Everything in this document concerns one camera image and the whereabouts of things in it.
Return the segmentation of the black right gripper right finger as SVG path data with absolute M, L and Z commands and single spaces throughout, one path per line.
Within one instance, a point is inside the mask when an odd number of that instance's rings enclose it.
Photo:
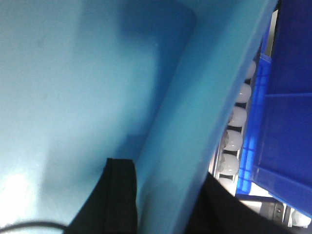
M 202 185 L 189 219 L 190 234 L 310 234 L 260 216 L 232 196 L 211 174 Z

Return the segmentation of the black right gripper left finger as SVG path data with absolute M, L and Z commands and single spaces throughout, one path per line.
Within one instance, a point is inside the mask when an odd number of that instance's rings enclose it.
M 137 176 L 130 159 L 106 161 L 103 173 L 65 234 L 136 234 Z

